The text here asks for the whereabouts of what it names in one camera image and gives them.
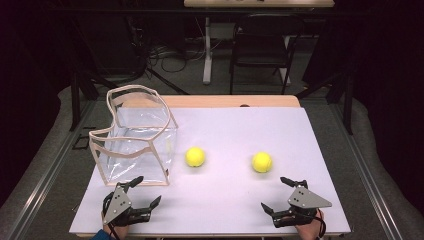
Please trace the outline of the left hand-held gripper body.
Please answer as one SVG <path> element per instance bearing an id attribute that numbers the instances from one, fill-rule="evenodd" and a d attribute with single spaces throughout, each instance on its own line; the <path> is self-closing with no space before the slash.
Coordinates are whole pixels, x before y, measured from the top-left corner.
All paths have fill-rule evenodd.
<path id="1" fill-rule="evenodd" d="M 115 190 L 103 201 L 103 224 L 109 226 L 129 226 L 149 222 L 152 210 L 148 207 L 135 209 L 124 192 L 124 184 L 118 183 Z"/>

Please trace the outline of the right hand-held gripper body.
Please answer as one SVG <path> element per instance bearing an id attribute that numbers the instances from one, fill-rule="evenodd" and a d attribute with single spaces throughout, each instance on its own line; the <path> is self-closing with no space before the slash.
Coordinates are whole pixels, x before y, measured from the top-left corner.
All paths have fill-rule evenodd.
<path id="1" fill-rule="evenodd" d="M 271 216 L 276 228 L 305 225 L 315 219 L 317 210 L 331 207 L 332 203 L 308 189 L 306 180 L 297 181 L 298 186 L 288 198 L 288 210 L 275 212 Z"/>

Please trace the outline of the clear bag with beige trim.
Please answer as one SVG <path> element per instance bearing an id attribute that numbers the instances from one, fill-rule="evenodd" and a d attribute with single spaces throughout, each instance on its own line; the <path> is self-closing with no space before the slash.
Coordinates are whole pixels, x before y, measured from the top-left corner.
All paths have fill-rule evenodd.
<path id="1" fill-rule="evenodd" d="M 89 133 L 89 146 L 107 185 L 142 176 L 144 185 L 166 186 L 176 150 L 178 124 L 153 89 L 128 85 L 107 92 L 109 127 Z"/>

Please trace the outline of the yellow tennis ball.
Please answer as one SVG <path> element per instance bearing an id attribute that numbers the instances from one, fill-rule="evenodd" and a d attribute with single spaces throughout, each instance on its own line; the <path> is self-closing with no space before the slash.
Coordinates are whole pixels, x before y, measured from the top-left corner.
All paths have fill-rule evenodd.
<path id="1" fill-rule="evenodd" d="M 258 152 L 252 158 L 252 167 L 256 172 L 266 173 L 272 168 L 272 158 L 266 152 Z"/>
<path id="2" fill-rule="evenodd" d="M 205 152 L 200 147 L 191 147 L 185 153 L 185 162 L 190 167 L 200 167 L 205 158 Z"/>

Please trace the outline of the person's left hand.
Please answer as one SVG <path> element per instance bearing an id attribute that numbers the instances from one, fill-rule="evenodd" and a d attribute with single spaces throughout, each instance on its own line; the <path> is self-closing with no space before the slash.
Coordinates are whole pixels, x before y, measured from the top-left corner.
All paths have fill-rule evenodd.
<path id="1" fill-rule="evenodd" d="M 108 235 L 111 235 L 115 239 L 119 238 L 120 240 L 124 240 L 128 234 L 129 227 L 128 226 L 113 226 L 112 228 L 110 228 L 108 225 L 104 225 L 103 230 Z"/>

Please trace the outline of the person's right hand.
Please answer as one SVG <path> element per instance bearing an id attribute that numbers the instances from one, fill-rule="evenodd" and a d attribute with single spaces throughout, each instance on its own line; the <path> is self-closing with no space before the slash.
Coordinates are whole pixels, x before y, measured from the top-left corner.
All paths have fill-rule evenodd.
<path id="1" fill-rule="evenodd" d="M 302 240 L 318 240 L 324 231 L 324 213 L 317 210 L 315 219 L 305 225 L 296 225 L 295 228 Z"/>

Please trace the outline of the white table cover sheet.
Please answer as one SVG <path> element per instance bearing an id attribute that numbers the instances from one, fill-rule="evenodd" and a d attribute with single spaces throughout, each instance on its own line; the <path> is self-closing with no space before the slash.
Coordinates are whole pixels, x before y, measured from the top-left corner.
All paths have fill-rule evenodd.
<path id="1" fill-rule="evenodd" d="M 309 189 L 327 199 L 327 231 L 350 230 L 344 210 L 304 109 L 299 107 L 175 108 L 175 157 L 167 186 L 129 190 L 135 207 L 162 196 L 149 222 L 130 232 L 150 237 L 276 236 L 294 233 L 276 228 L 261 202 L 285 210 L 293 190 L 280 177 L 306 180 Z M 205 152 L 200 167 L 190 167 L 185 153 Z M 252 158 L 266 152 L 272 168 L 256 172 Z"/>

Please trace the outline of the black metal stand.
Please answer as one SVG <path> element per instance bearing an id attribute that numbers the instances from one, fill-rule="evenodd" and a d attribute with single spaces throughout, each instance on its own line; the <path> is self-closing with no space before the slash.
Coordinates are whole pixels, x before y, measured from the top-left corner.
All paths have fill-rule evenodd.
<path id="1" fill-rule="evenodd" d="M 353 105 L 353 73 L 349 71 L 336 72 L 330 77 L 310 85 L 306 90 L 296 94 L 298 99 L 303 99 L 310 94 L 316 92 L 322 87 L 329 85 L 330 90 L 325 96 L 326 101 L 329 104 L 336 104 L 340 101 L 341 97 L 343 100 L 343 111 L 342 111 L 342 123 L 346 131 L 352 135 L 352 105 Z"/>
<path id="2" fill-rule="evenodd" d="M 80 93 L 88 100 L 96 100 L 99 92 L 96 83 L 104 83 L 95 70 L 90 48 L 84 34 L 78 24 L 72 20 L 69 30 L 69 39 L 72 41 L 71 60 L 73 63 L 71 77 L 71 99 L 72 99 L 72 125 L 74 131 L 81 120 Z"/>

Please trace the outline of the black chair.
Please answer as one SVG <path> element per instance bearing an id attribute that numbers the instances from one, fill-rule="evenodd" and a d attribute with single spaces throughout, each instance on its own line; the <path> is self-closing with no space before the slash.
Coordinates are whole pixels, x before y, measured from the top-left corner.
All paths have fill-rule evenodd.
<path id="1" fill-rule="evenodd" d="M 296 44 L 304 29 L 304 20 L 295 15 L 254 13 L 241 17 L 233 28 L 230 93 L 233 93 L 235 67 L 251 67 L 285 69 L 281 81 L 284 94 Z"/>

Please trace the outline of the white desk leg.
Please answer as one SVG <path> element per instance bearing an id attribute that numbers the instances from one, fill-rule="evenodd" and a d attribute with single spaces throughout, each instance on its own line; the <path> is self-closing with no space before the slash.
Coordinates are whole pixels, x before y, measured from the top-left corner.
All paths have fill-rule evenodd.
<path id="1" fill-rule="evenodd" d="M 210 19 L 205 18 L 205 61 L 203 71 L 203 83 L 209 85 L 211 83 L 212 76 L 212 52 L 211 52 L 211 35 L 210 35 Z"/>

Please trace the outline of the aluminium rail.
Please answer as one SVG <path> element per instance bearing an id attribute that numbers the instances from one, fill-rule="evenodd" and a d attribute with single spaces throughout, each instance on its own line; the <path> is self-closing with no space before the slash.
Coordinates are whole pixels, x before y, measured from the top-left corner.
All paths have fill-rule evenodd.
<path id="1" fill-rule="evenodd" d="M 92 167 L 73 175 L 77 142 L 96 103 L 83 104 L 81 122 L 71 131 L 71 110 L 61 106 L 58 117 L 29 168 L 5 206 L 0 208 L 0 240 L 82 240 L 69 232 Z"/>
<path id="2" fill-rule="evenodd" d="M 354 136 L 350 135 L 345 128 L 343 122 L 343 114 L 338 105 L 330 104 L 329 108 L 336 119 L 339 131 L 342 133 L 343 138 L 348 143 L 349 149 L 353 154 L 353 162 L 361 179 L 361 182 L 367 192 L 368 198 L 373 206 L 380 225 L 382 226 L 388 240 L 404 240 L 399 231 L 397 224 L 393 218 L 388 205 L 383 198 L 380 189 L 376 185 L 375 179 L 368 168 L 365 159 L 357 145 Z"/>

